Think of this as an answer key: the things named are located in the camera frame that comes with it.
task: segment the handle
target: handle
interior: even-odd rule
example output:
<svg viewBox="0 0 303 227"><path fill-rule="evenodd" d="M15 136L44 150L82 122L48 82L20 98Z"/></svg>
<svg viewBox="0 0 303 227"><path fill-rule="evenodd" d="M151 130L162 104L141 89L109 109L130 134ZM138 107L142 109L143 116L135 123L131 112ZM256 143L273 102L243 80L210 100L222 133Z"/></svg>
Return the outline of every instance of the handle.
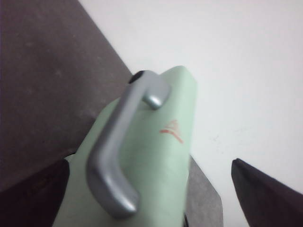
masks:
<svg viewBox="0 0 303 227"><path fill-rule="evenodd" d="M169 84L152 71L136 73L121 96L89 155L86 174L92 194L114 218L127 218L138 210L139 193L119 164L119 150L141 100L160 108L170 93Z"/></svg>

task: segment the gray mat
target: gray mat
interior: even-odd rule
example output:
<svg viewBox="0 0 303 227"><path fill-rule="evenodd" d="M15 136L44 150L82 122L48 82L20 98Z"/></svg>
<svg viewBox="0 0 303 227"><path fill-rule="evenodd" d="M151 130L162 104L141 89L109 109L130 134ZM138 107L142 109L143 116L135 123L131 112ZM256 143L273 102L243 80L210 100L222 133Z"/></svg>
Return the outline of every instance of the gray mat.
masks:
<svg viewBox="0 0 303 227"><path fill-rule="evenodd" d="M193 158L188 177L186 214L190 227L223 227L221 198Z"/></svg>

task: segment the white wall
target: white wall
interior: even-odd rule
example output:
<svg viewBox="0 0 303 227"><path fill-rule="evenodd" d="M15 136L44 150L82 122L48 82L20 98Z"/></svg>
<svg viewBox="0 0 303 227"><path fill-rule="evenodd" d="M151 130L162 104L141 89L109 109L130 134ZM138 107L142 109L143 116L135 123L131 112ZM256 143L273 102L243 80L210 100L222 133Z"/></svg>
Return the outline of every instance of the white wall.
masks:
<svg viewBox="0 0 303 227"><path fill-rule="evenodd" d="M192 155L226 227L248 226L231 179L242 158L303 192L303 2L81 0L132 73L185 65L198 81Z"/></svg>

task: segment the red logo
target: red logo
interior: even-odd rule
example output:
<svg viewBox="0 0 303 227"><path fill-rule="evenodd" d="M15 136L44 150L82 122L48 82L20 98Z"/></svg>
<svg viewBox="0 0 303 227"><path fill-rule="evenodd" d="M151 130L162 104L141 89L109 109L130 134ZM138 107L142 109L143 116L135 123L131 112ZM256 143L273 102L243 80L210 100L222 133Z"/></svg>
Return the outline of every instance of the red logo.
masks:
<svg viewBox="0 0 303 227"><path fill-rule="evenodd" d="M165 125L164 129L160 131L161 133L168 133L173 135L180 143L183 143L181 139L181 133L179 130L179 125L177 120L170 121L167 125Z"/></svg>

